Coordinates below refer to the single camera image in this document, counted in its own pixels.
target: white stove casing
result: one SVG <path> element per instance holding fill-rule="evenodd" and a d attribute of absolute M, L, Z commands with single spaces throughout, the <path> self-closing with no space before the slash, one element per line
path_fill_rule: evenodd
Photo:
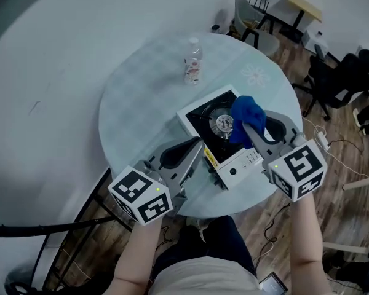
<path fill-rule="evenodd" d="M 226 93 L 227 91 L 232 91 L 236 97 L 239 97 L 239 93 L 232 85 L 226 85 L 213 93 L 197 100 L 182 110 L 177 112 L 177 117 L 180 124 L 186 130 L 186 132 L 191 136 L 199 136 L 196 129 L 191 125 L 190 121 L 187 119 L 187 113 L 195 110 L 199 106 L 213 100 L 214 98 Z M 265 130 L 265 137 L 271 140 L 270 134 Z M 242 148 L 230 158 L 225 160 L 223 163 L 219 163 L 212 152 L 209 150 L 205 144 L 204 156 L 206 160 L 211 164 L 211 166 L 216 170 L 217 174 L 224 182 L 228 190 L 232 189 L 234 186 L 239 184 L 243 179 L 245 179 L 250 171 L 256 165 L 260 165 L 263 158 L 257 153 L 255 148 L 245 149 Z"/>

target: yellow label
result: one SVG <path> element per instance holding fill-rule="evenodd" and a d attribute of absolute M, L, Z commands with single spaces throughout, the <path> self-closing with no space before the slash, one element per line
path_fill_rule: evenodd
<path fill-rule="evenodd" d="M 215 157 L 212 155 L 212 153 L 209 151 L 207 147 L 205 147 L 204 149 L 204 154 L 209 159 L 209 162 L 213 165 L 213 167 L 216 168 L 219 165 L 217 160 L 215 159 Z"/>

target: floral pattern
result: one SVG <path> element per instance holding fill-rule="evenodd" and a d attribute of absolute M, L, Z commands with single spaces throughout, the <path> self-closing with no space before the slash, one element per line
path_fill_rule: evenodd
<path fill-rule="evenodd" d="M 243 76 L 247 77 L 247 83 L 250 86 L 265 87 L 266 83 L 271 78 L 260 67 L 254 67 L 253 65 L 246 65 L 246 67 L 240 72 Z"/>

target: power strip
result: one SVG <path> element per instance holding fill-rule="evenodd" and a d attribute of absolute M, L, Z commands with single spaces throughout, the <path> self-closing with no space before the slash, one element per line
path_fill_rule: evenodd
<path fill-rule="evenodd" d="M 317 134 L 320 144 L 325 150 L 328 150 L 330 146 L 328 145 L 327 137 L 325 136 L 324 132 L 320 131 Z"/>

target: gray chair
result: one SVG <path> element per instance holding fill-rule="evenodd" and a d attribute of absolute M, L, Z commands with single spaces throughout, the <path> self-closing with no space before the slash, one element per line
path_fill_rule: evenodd
<path fill-rule="evenodd" d="M 271 21 L 269 33 L 259 30 L 266 20 Z M 260 24 L 256 29 L 251 29 L 244 23 L 244 21 L 257 21 Z M 241 41 L 258 49 L 266 56 L 273 55 L 277 49 L 279 49 L 280 42 L 272 35 L 273 21 L 267 14 L 262 14 L 252 7 L 247 0 L 235 0 L 234 26 L 237 32 L 242 36 L 240 39 Z"/>

